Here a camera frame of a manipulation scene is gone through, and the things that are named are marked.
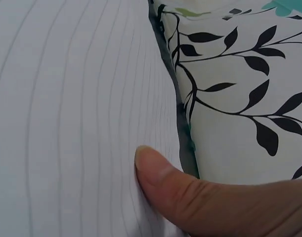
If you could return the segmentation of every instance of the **printed pattern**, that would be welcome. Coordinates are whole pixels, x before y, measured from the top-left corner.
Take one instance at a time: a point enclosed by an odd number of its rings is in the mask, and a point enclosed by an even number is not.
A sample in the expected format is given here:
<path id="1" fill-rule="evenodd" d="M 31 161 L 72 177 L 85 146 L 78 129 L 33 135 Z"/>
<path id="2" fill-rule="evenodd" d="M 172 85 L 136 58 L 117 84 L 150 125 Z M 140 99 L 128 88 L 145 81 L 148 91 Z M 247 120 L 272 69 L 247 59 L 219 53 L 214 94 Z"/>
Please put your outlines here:
<path id="1" fill-rule="evenodd" d="M 276 9 L 278 16 L 288 16 L 286 19 L 290 20 L 302 20 L 302 7 L 300 7 L 302 6 L 302 0 L 272 1 L 269 4 L 263 5 L 263 7 L 262 3 L 260 2 L 258 5 L 258 8 L 246 8 L 246 6 L 243 4 L 242 7 L 240 7 L 240 3 L 238 3 L 235 8 L 232 8 L 230 11 L 228 11 L 228 15 L 222 16 L 222 13 L 218 14 L 218 11 L 216 11 L 215 15 L 220 15 L 220 18 L 225 20 L 224 25 L 226 25 L 228 24 L 229 20 L 234 17 L 241 16 L 243 18 L 243 16 L 249 17 L 249 15 L 253 15 L 255 19 L 257 16 L 262 17 L 264 14 L 268 16 L 269 14 L 272 14 L 272 10 Z M 288 12 L 288 14 L 282 14 L 281 8 L 286 7 L 289 7 L 290 12 Z M 281 61 L 279 58 L 288 60 L 289 57 L 291 57 L 295 62 L 297 62 L 297 64 L 299 64 L 299 60 L 295 57 L 295 55 L 291 55 L 290 53 L 286 54 L 285 51 L 287 50 L 290 52 L 290 49 L 299 48 L 302 46 L 301 27 L 299 27 L 300 30 L 298 32 L 293 32 L 292 34 L 289 34 L 288 31 L 284 29 L 287 33 L 283 38 L 278 38 L 277 31 L 281 30 L 280 28 L 282 26 L 270 25 L 273 23 L 268 20 L 266 23 L 268 28 L 263 32 L 260 32 L 258 38 L 255 39 L 255 42 L 251 43 L 252 46 L 246 49 L 240 47 L 240 44 L 243 45 L 242 42 L 244 41 L 244 37 L 245 35 L 249 34 L 249 31 L 246 30 L 246 26 L 242 25 L 242 23 L 238 20 L 236 20 L 238 24 L 231 31 L 229 31 L 227 28 L 228 31 L 224 34 L 215 34 L 214 32 L 205 30 L 208 24 L 206 23 L 207 21 L 209 21 L 211 26 L 213 26 L 213 18 L 211 20 L 209 18 L 210 13 L 198 13 L 192 11 L 191 9 L 174 7 L 169 3 L 167 3 L 167 5 L 159 4 L 157 9 L 159 24 L 163 25 L 163 33 L 167 39 L 168 49 L 171 51 L 172 61 L 177 73 L 177 77 L 179 77 L 178 79 L 182 81 L 187 79 L 191 84 L 190 91 L 184 92 L 184 109 L 187 112 L 189 123 L 192 123 L 193 129 L 196 129 L 198 126 L 200 126 L 198 124 L 194 125 L 193 123 L 194 110 L 195 107 L 199 105 L 224 115 L 251 120 L 256 128 L 255 141 L 259 146 L 266 150 L 270 157 L 277 155 L 280 147 L 279 137 L 285 136 L 285 134 L 282 132 L 276 132 L 277 128 L 282 129 L 284 132 L 290 132 L 302 136 L 302 119 L 298 118 L 297 115 L 293 113 L 295 110 L 298 111 L 298 107 L 302 106 L 302 90 L 290 95 L 285 101 L 282 101 L 282 105 L 280 107 L 272 107 L 271 111 L 266 110 L 266 113 L 259 114 L 249 112 L 252 108 L 258 107 L 259 104 L 262 104 L 264 97 L 270 96 L 268 95 L 268 88 L 271 82 L 270 75 L 273 75 L 274 73 L 272 70 L 277 70 L 272 69 L 271 64 L 276 64 L 274 62 L 276 58 L 277 60 Z M 291 15 L 291 13 L 294 12 L 293 10 L 295 10 L 295 13 L 298 12 L 298 14 Z M 215 47 L 220 48 L 220 50 L 214 51 L 214 54 L 210 54 L 208 57 L 201 53 L 205 49 L 208 49 L 208 47 L 213 48 L 214 44 L 216 45 Z M 231 57 L 238 58 L 236 61 L 241 60 L 245 62 L 245 66 L 240 63 L 240 67 L 236 65 L 233 65 L 233 67 L 237 70 L 242 70 L 242 66 L 250 68 L 251 70 L 249 70 L 249 73 L 251 74 L 251 78 L 257 79 L 259 72 L 263 73 L 267 77 L 265 82 L 260 83 L 258 86 L 249 91 L 246 106 L 234 112 L 213 106 L 211 103 L 206 102 L 202 98 L 208 98 L 209 94 L 212 93 L 217 93 L 220 95 L 223 90 L 227 90 L 227 93 L 230 93 L 229 90 L 235 86 L 238 86 L 238 83 L 236 82 L 238 81 L 237 79 L 235 81 L 231 81 L 231 78 L 229 78 L 230 80 L 227 79 L 224 82 L 210 85 L 208 88 L 202 88 L 200 84 L 203 83 L 203 80 L 196 78 L 196 75 L 200 74 L 200 65 L 203 66 L 209 61 L 219 60 L 220 62 L 224 63 L 220 63 L 220 65 L 225 66 Z M 268 126 L 268 122 L 266 122 L 264 119 L 271 121 L 277 127 L 273 129 L 272 125 Z M 198 147 L 198 144 L 201 143 L 196 141 L 196 139 L 194 139 L 194 141 L 196 143 L 196 147 Z"/>

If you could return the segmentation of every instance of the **black leaf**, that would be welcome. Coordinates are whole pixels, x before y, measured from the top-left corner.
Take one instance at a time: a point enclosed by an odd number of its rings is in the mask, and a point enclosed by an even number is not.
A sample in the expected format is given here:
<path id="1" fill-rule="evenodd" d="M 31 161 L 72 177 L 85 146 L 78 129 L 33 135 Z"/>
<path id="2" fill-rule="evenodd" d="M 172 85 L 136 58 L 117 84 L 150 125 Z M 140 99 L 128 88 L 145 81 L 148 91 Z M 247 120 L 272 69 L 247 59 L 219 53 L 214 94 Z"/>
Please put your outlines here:
<path id="1" fill-rule="evenodd" d="M 259 85 L 254 90 L 252 90 L 249 95 L 249 99 L 250 99 L 249 103 L 248 103 L 247 107 L 243 111 L 241 111 L 241 113 L 248 110 L 249 108 L 256 105 L 259 101 L 261 101 L 262 98 L 264 98 L 264 96 L 268 90 L 268 86 L 269 86 L 269 79 L 267 81 L 265 81 L 263 84 Z"/>
<path id="2" fill-rule="evenodd" d="M 185 54 L 186 56 L 200 56 L 201 55 L 201 54 L 198 54 L 196 52 L 195 47 L 190 44 L 182 44 L 180 46 L 180 49 L 183 52 L 183 54 Z"/>
<path id="3" fill-rule="evenodd" d="M 228 20 L 230 20 L 231 18 L 232 18 L 232 16 L 225 16 L 225 17 L 223 17 L 222 19 L 228 21 Z"/>
<path id="4" fill-rule="evenodd" d="M 302 128 L 296 121 L 288 118 L 271 118 L 271 120 L 281 129 L 302 136 Z"/>
<path id="5" fill-rule="evenodd" d="M 191 99 L 190 109 L 189 109 L 189 122 L 191 121 L 191 116 L 192 116 L 192 113 L 193 113 L 194 108 L 195 108 L 195 103 L 196 103 L 196 98 L 193 95 L 192 99 Z"/>
<path id="6" fill-rule="evenodd" d="M 236 15 L 236 14 L 239 14 L 239 13 L 241 13 L 242 11 L 240 10 L 240 9 L 232 9 L 231 11 L 229 11 L 231 14 L 234 14 L 234 15 Z"/>
<path id="7" fill-rule="evenodd" d="M 172 52 L 172 60 L 174 60 L 175 54 L 178 52 L 179 47 L 177 46 L 174 51 Z"/>
<path id="8" fill-rule="evenodd" d="M 241 15 L 243 15 L 243 14 L 248 14 L 248 13 L 250 13 L 251 11 L 252 11 L 252 9 L 247 10 L 247 11 L 245 11 L 245 12 L 242 12 Z"/>
<path id="9" fill-rule="evenodd" d="M 255 45 L 255 48 L 259 48 L 261 46 L 263 46 L 264 44 L 266 44 L 267 42 L 269 42 L 275 35 L 276 33 L 276 29 L 277 26 L 273 26 L 269 29 L 267 29 L 266 31 L 264 31 L 260 36 L 259 36 L 259 40 Z"/>
<path id="10" fill-rule="evenodd" d="M 302 166 L 295 172 L 292 179 L 298 179 L 302 176 Z"/>
<path id="11" fill-rule="evenodd" d="M 264 59 L 255 56 L 246 56 L 244 59 L 252 69 L 263 72 L 268 76 L 269 65 Z"/>
<path id="12" fill-rule="evenodd" d="M 226 52 L 238 39 L 238 28 L 236 27 L 227 37 L 224 39 L 224 44 L 226 45 Z"/>
<path id="13" fill-rule="evenodd" d="M 188 35 L 189 40 L 195 43 L 206 43 L 222 37 L 223 36 L 216 36 L 207 32 L 198 32 Z"/>
<path id="14" fill-rule="evenodd" d="M 302 103 L 302 92 L 292 96 L 274 115 L 284 115 Z"/>
<path id="15" fill-rule="evenodd" d="M 277 56 L 286 58 L 285 54 L 282 51 L 275 48 L 256 48 L 254 49 L 254 51 L 264 56 Z"/>
<path id="16" fill-rule="evenodd" d="M 202 91 L 205 91 L 205 92 L 216 92 L 216 91 L 224 90 L 224 89 L 226 89 L 226 88 L 228 88 L 230 86 L 233 86 L 233 85 L 235 85 L 235 83 L 224 82 L 224 83 L 213 85 L 213 86 L 209 87 L 208 89 L 202 90 Z"/>
<path id="17" fill-rule="evenodd" d="M 291 19 L 295 19 L 295 20 L 302 20 L 302 17 L 301 16 L 289 16 L 288 18 L 291 18 Z"/>
<path id="18" fill-rule="evenodd" d="M 162 12 L 164 10 L 164 8 L 166 7 L 165 4 L 161 4 L 158 8 L 157 8 L 157 17 L 158 17 L 158 20 L 161 19 L 161 15 L 162 15 Z"/>
<path id="19" fill-rule="evenodd" d="M 264 126 L 263 124 L 257 122 L 256 120 L 253 120 L 256 129 L 257 129 L 257 135 L 256 139 L 258 144 L 265 148 L 268 152 L 268 154 L 272 157 L 274 157 L 277 154 L 278 150 L 278 135 L 270 128 Z"/>

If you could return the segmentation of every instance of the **skin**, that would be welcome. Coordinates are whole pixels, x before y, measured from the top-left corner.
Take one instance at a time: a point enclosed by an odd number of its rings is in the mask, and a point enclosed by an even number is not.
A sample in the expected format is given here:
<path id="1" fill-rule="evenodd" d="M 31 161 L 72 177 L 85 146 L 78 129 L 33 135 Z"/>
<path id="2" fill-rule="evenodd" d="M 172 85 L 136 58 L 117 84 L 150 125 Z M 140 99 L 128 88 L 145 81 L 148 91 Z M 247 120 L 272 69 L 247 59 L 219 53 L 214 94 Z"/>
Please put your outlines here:
<path id="1" fill-rule="evenodd" d="M 136 150 L 135 166 L 153 207 L 192 237 L 302 237 L 302 180 L 211 183 L 179 171 L 146 146 Z"/>

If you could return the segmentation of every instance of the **black vine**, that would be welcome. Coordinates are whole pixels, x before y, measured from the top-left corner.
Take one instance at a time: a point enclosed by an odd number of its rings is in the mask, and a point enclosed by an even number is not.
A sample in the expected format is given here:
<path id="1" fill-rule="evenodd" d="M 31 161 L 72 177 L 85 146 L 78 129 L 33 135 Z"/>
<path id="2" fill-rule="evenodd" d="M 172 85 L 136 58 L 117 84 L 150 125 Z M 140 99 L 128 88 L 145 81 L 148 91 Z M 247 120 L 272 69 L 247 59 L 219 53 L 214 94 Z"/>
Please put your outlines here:
<path id="1" fill-rule="evenodd" d="M 175 70 L 177 70 L 177 67 L 182 69 L 187 77 L 189 78 L 192 89 L 188 93 L 188 95 L 185 98 L 184 102 L 184 109 L 188 111 L 189 109 L 189 123 L 191 122 L 191 117 L 195 108 L 195 104 L 201 104 L 207 108 L 210 108 L 214 111 L 231 115 L 231 116 L 239 116 L 239 117 L 244 117 L 247 119 L 250 119 L 256 126 L 256 137 L 257 137 L 257 142 L 258 144 L 265 148 L 266 151 L 270 156 L 275 156 L 278 151 L 278 144 L 279 144 L 279 138 L 276 132 L 274 132 L 272 129 L 269 127 L 263 125 L 259 121 L 257 121 L 257 118 L 266 118 L 271 120 L 273 123 L 275 123 L 279 128 L 295 133 L 298 135 L 302 135 L 302 121 L 294 118 L 292 116 L 286 115 L 288 112 L 294 110 L 297 108 L 301 103 L 302 103 L 302 92 L 292 96 L 289 100 L 287 100 L 277 111 L 274 111 L 273 113 L 266 114 L 266 115 L 248 115 L 245 112 L 255 106 L 257 103 L 259 103 L 264 96 L 267 93 L 268 87 L 269 87 L 269 79 L 263 82 L 261 85 L 259 85 L 257 88 L 255 88 L 253 91 L 250 92 L 249 95 L 249 102 L 245 108 L 243 108 L 241 111 L 238 112 L 226 112 L 222 111 L 218 108 L 214 108 L 213 106 L 205 103 L 202 101 L 198 96 L 198 92 L 217 92 L 221 91 L 224 89 L 227 89 L 231 86 L 234 86 L 234 83 L 230 82 L 224 82 L 220 84 L 216 84 L 211 86 L 210 88 L 207 89 L 200 89 L 197 86 L 197 83 L 192 76 L 191 72 L 187 69 L 186 64 L 191 63 L 191 62 L 198 62 L 198 61 L 207 61 L 207 60 L 213 60 L 216 58 L 221 58 L 221 57 L 226 57 L 226 56 L 236 56 L 236 57 L 242 57 L 247 65 L 255 70 L 259 71 L 261 73 L 264 73 L 266 76 L 269 75 L 270 72 L 270 67 L 267 61 L 262 57 L 281 57 L 281 58 L 286 58 L 285 54 L 276 49 L 272 48 L 274 45 L 280 45 L 280 44 L 302 44 L 302 42 L 299 41 L 288 41 L 290 39 L 295 38 L 296 36 L 302 35 L 302 32 L 297 33 L 295 35 L 289 36 L 285 39 L 281 39 L 275 42 L 270 42 L 276 33 L 277 26 L 272 26 L 269 29 L 265 30 L 260 36 L 258 41 L 256 42 L 255 46 L 246 50 L 242 51 L 237 51 L 237 52 L 232 52 L 232 53 L 227 53 L 227 51 L 235 44 L 235 42 L 238 39 L 238 29 L 237 27 L 233 29 L 226 37 L 224 36 L 218 36 L 214 35 L 211 33 L 207 32 L 199 32 L 199 33 L 193 33 L 193 34 L 184 34 L 183 32 L 180 32 L 179 30 L 179 24 L 180 24 L 180 18 L 179 15 L 175 12 L 170 12 L 170 11 L 165 11 L 165 5 L 161 5 L 159 7 L 161 9 L 161 14 L 170 14 L 176 18 L 176 29 L 173 32 L 173 34 L 168 38 L 167 44 L 168 48 L 170 50 L 170 42 L 174 36 L 177 38 L 177 46 L 174 50 L 172 50 L 172 61 L 174 64 Z M 239 9 L 234 9 L 230 13 L 231 14 L 253 14 L 251 13 L 252 11 L 249 9 L 245 12 L 242 12 Z M 219 55 L 208 57 L 208 58 L 203 58 L 201 54 L 199 54 L 196 51 L 196 48 L 191 45 L 191 44 L 181 44 L 180 43 L 180 37 L 188 37 L 188 39 L 191 42 L 196 42 L 196 43 L 206 43 L 214 40 L 219 40 L 223 39 L 223 42 L 225 44 L 225 50 L 221 52 Z M 256 52 L 260 56 L 246 56 L 246 54 L 242 55 L 243 53 L 248 53 L 248 52 Z M 180 54 L 183 53 L 187 57 L 191 57 L 189 60 L 181 61 L 180 60 Z"/>

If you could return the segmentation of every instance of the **white fabric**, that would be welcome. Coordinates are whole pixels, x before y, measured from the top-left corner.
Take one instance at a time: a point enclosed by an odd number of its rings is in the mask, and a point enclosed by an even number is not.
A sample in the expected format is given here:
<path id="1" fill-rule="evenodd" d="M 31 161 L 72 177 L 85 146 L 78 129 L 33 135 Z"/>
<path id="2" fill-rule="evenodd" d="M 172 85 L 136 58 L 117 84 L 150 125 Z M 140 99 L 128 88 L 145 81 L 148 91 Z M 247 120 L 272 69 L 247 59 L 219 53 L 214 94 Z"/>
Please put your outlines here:
<path id="1" fill-rule="evenodd" d="M 0 0 L 0 237 L 181 236 L 133 164 L 175 107 L 147 1 Z"/>
<path id="2" fill-rule="evenodd" d="M 235 1 L 234 4 L 225 4 L 211 14 L 201 14 L 207 11 L 204 7 L 205 4 L 208 5 L 206 1 L 155 1 L 156 8 L 161 4 L 166 5 L 161 14 L 161 21 L 164 23 L 166 39 L 169 40 L 173 36 L 169 43 L 171 53 L 178 48 L 179 33 L 181 47 L 184 46 L 188 53 L 195 50 L 197 54 L 187 56 L 179 49 L 180 58 L 177 59 L 178 53 L 175 51 L 173 63 L 176 64 L 179 60 L 193 76 L 199 89 L 205 90 L 224 82 L 235 84 L 217 92 L 197 93 L 197 97 L 206 105 L 195 103 L 191 118 L 191 135 L 196 145 L 197 163 L 203 179 L 220 183 L 258 184 L 291 179 L 296 170 L 302 166 L 302 135 L 299 134 L 302 130 L 302 101 L 282 115 L 285 116 L 283 118 L 292 117 L 283 122 L 296 126 L 296 130 L 295 127 L 288 127 L 293 129 L 293 132 L 280 128 L 272 120 L 282 118 L 272 114 L 290 98 L 302 93 L 302 14 L 294 10 L 288 17 L 277 16 L 276 14 L 281 14 L 281 11 L 277 13 L 275 8 L 268 11 L 265 11 L 268 8 L 262 9 L 270 2 L 270 0 Z M 176 16 L 179 18 L 178 31 Z M 264 48 L 265 45 L 282 40 L 282 44 L 270 45 L 267 48 L 280 50 L 286 59 L 282 56 L 265 56 L 249 50 L 256 45 L 263 32 L 275 26 L 273 37 L 270 38 L 268 36 L 270 34 L 267 34 L 269 41 L 264 44 Z M 237 39 L 225 54 L 244 52 L 219 57 L 218 55 L 226 49 L 226 37 L 236 28 Z M 207 42 L 193 42 L 188 35 L 195 33 L 209 33 L 217 37 Z M 258 57 L 258 61 L 249 66 L 245 57 Z M 211 59 L 191 62 L 205 58 Z M 261 59 L 266 61 L 269 71 L 263 68 L 262 72 L 252 68 L 260 67 L 263 62 Z M 182 67 L 177 66 L 176 73 L 182 98 L 186 101 L 193 85 Z M 256 122 L 244 116 L 229 114 L 244 109 L 249 102 L 250 93 L 263 83 L 266 86 L 267 80 L 269 85 L 265 96 L 242 114 L 255 116 L 252 118 L 277 134 L 279 142 L 276 151 L 275 148 L 267 151 L 258 144 L 257 134 L 261 136 L 261 131 L 257 131 Z M 260 140 L 268 143 L 266 139 L 266 136 L 263 136 Z"/>

